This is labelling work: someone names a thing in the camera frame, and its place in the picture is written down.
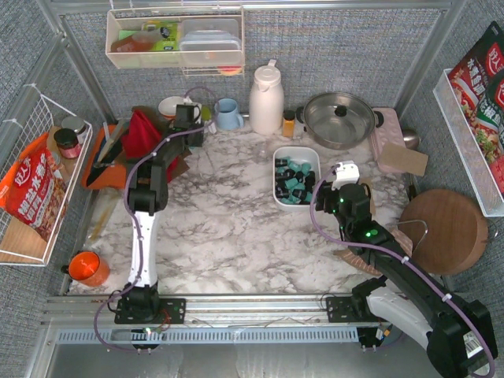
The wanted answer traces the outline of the brown cardboard square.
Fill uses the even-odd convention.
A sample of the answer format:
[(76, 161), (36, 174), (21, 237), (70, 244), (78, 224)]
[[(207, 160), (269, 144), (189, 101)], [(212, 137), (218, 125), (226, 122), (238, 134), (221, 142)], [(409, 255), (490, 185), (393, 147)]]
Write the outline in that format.
[(369, 178), (361, 178), (360, 179), (361, 184), (367, 186), (366, 190), (367, 193), (370, 197), (370, 212), (373, 216), (376, 215), (376, 205), (373, 197), (373, 185), (372, 181)]

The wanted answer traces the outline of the white rectangular storage basket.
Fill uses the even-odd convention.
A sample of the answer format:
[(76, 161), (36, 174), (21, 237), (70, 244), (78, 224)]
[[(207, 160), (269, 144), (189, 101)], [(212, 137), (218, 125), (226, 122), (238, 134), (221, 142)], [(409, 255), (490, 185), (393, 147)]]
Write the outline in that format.
[[(283, 211), (287, 212), (308, 212), (309, 211), (309, 205), (310, 201), (312, 200), (313, 197), (313, 189), (315, 187), (315, 184), (313, 187), (306, 187), (304, 184), (305, 181), (305, 176), (304, 180), (302, 182), (299, 182), (299, 185), (297, 185), (294, 189), (301, 189), (301, 190), (306, 190), (309, 192), (307, 195), (306, 199), (304, 201), (299, 200), (298, 198), (295, 198), (292, 195), (292, 190), (286, 189), (281, 189), (276, 187), (276, 183), (279, 181), (286, 181), (286, 180), (275, 180), (275, 173), (278, 170), (283, 170), (283, 169), (288, 169), (288, 166), (285, 167), (280, 167), (276, 168), (275, 167), (275, 159), (276, 158), (288, 158), (290, 161), (296, 161), (299, 164), (303, 163), (309, 163), (311, 164), (311, 171), (315, 172), (316, 175), (316, 182), (321, 178), (321, 164), (320, 164), (320, 158), (318, 153), (309, 147), (305, 146), (283, 146), (278, 148), (272, 158), (272, 198), (277, 207)], [(295, 202), (294, 205), (287, 205), (283, 204), (280, 200), (281, 198), (277, 198), (275, 196), (276, 191), (288, 191), (289, 192), (289, 197)]]

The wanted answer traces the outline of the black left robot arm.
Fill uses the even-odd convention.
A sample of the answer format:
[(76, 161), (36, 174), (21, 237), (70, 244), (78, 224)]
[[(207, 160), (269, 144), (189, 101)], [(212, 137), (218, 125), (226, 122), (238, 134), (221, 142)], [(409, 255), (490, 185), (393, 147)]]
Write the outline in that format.
[(156, 244), (159, 213), (167, 206), (168, 182), (179, 157), (188, 146), (202, 144), (204, 124), (201, 106), (176, 106), (176, 116), (160, 128), (141, 109), (136, 109), (126, 136), (121, 138), (128, 162), (124, 207), (132, 219), (132, 265), (126, 295), (150, 295), (157, 290)]

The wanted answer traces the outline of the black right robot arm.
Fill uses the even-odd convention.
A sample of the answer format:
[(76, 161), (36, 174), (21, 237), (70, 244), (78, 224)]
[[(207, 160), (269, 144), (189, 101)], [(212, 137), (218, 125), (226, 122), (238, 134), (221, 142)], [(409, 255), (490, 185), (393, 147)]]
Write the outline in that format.
[(364, 186), (347, 183), (336, 189), (319, 181), (309, 206), (312, 219), (317, 211), (338, 221), (336, 243), (382, 274), (352, 290), (358, 316), (372, 314), (398, 327), (424, 348), (443, 377), (495, 375), (498, 349), (487, 308), (451, 294), (414, 263), (396, 238), (372, 219)]

